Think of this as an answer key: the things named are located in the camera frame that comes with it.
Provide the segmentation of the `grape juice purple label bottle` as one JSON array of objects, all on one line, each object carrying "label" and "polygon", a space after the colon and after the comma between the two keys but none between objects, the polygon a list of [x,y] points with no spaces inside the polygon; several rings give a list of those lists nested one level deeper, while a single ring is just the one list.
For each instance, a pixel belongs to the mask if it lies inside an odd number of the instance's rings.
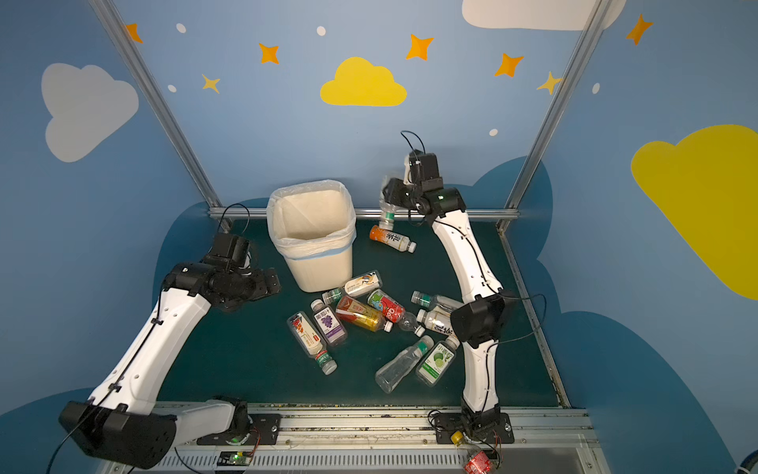
[{"label": "grape juice purple label bottle", "polygon": [[334,310],[321,299],[311,302],[313,318],[328,345],[335,347],[347,339],[347,330]]}]

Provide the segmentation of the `yellow tea red label bottle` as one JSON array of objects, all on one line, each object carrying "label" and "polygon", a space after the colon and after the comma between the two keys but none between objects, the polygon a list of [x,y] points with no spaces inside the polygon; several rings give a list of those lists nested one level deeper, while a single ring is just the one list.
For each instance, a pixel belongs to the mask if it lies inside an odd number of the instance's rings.
[{"label": "yellow tea red label bottle", "polygon": [[339,301],[336,314],[341,320],[371,332],[390,332],[393,326],[380,310],[350,296]]}]

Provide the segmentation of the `lime green label bottle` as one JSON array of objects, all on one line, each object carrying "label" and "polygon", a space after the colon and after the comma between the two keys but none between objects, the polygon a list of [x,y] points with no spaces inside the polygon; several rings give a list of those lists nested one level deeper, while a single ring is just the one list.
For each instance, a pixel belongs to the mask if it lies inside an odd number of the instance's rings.
[{"label": "lime green label bottle", "polygon": [[437,343],[422,359],[417,368],[417,377],[427,386],[439,383],[456,358],[460,342],[455,336],[448,336]]}]

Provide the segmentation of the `small clear squashed bottle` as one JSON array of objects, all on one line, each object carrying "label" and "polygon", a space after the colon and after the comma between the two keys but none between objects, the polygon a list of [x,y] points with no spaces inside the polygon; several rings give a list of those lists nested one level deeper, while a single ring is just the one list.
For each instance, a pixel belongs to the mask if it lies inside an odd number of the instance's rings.
[{"label": "small clear squashed bottle", "polygon": [[378,226],[383,230],[393,231],[395,224],[396,207],[388,203],[385,197],[385,188],[389,184],[391,176],[385,175],[382,179],[379,192],[380,217]]}]

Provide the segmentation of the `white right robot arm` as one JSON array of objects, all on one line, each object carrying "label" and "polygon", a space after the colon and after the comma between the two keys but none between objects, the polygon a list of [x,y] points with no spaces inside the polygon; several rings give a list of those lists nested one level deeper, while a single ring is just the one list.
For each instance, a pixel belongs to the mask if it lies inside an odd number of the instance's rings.
[{"label": "white right robot arm", "polygon": [[486,262],[471,227],[466,205],[454,188],[432,189],[391,178],[382,188],[385,203],[424,217],[441,242],[461,288],[463,305],[451,315],[465,363],[463,424],[473,434],[501,423],[495,383],[495,359],[501,329],[510,318],[515,296],[503,288]]}]

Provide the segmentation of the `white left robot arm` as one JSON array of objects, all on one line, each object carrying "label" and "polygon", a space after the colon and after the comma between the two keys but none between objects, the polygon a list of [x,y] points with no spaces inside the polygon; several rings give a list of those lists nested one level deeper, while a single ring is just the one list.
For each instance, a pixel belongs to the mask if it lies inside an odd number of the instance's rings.
[{"label": "white left robot arm", "polygon": [[165,276],[156,305],[106,379],[84,402],[69,402],[58,417],[92,458],[150,469],[180,444],[212,438],[244,442],[252,430],[246,402],[212,398],[176,414],[154,411],[169,369],[199,321],[213,307],[233,311],[280,293],[275,269],[179,264]]}]

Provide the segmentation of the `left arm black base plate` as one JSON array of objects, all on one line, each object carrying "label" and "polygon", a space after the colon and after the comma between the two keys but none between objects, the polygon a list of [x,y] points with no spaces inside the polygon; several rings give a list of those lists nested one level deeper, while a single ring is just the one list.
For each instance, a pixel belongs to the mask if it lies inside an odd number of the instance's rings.
[{"label": "left arm black base plate", "polygon": [[227,431],[197,439],[198,446],[274,446],[278,441],[281,416],[272,413],[253,413],[245,422],[234,422]]}]

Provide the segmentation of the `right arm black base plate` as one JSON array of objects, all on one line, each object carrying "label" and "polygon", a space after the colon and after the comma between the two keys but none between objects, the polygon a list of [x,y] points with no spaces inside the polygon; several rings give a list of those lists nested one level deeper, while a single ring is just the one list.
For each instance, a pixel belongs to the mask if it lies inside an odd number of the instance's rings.
[{"label": "right arm black base plate", "polygon": [[452,436],[456,432],[478,444],[514,444],[514,430],[509,415],[501,413],[492,416],[480,419],[468,413],[432,410],[428,413],[428,424],[438,444],[453,444]]}]

